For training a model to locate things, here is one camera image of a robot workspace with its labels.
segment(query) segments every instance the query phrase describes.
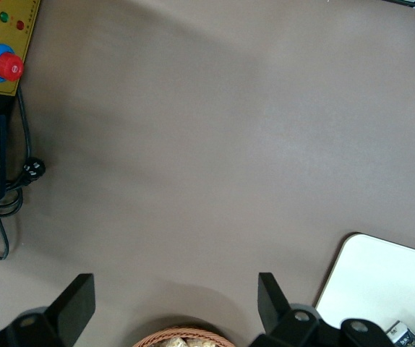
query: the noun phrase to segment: green indicator light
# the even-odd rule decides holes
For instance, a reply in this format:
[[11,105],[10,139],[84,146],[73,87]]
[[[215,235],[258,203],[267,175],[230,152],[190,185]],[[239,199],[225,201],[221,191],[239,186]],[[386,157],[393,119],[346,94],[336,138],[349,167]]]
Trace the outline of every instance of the green indicator light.
[[8,22],[8,13],[6,12],[0,12],[0,20],[4,23]]

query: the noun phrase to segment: black cable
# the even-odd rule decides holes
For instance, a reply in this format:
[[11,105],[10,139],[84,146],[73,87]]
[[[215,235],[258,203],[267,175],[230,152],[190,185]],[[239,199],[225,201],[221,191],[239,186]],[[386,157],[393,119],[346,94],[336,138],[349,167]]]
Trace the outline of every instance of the black cable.
[[25,165],[21,173],[14,181],[7,182],[7,194],[14,192],[16,197],[11,202],[0,205],[0,235],[4,242],[4,251],[2,255],[0,255],[0,260],[6,259],[10,250],[7,232],[5,231],[5,227],[1,219],[12,216],[20,210],[23,203],[22,188],[27,186],[32,181],[35,181],[45,172],[43,161],[31,157],[31,136],[29,125],[27,123],[25,102],[22,97],[21,87],[18,87],[17,89],[17,99],[20,106],[22,128],[25,135]]

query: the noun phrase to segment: wicker basket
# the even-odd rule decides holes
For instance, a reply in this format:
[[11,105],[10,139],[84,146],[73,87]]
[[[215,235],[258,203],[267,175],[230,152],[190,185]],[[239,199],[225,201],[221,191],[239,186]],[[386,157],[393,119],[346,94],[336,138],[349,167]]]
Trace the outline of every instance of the wicker basket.
[[200,340],[211,341],[217,347],[235,347],[232,342],[222,336],[197,327],[169,327],[147,336],[134,344],[134,347],[150,347],[154,343],[168,340],[169,338],[199,338]]

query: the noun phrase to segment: screw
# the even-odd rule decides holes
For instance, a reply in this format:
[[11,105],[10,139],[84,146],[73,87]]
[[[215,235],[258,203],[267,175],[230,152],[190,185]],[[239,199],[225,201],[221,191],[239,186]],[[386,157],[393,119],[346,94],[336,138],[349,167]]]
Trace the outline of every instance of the screw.
[[351,323],[351,327],[352,329],[354,329],[355,331],[358,331],[359,333],[366,333],[368,331],[368,327],[364,323],[358,320],[354,320]]
[[28,327],[29,325],[34,324],[34,322],[37,320],[36,316],[29,316],[23,319],[20,323],[20,327]]
[[310,318],[309,315],[304,311],[298,311],[294,314],[294,318],[296,318],[300,322],[309,322]]

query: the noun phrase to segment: red emergency stop button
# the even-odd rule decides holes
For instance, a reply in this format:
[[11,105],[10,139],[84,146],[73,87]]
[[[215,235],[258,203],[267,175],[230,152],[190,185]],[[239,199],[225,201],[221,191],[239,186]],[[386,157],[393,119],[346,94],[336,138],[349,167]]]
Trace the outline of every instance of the red emergency stop button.
[[18,80],[25,67],[19,56],[5,52],[0,55],[0,77],[9,81]]

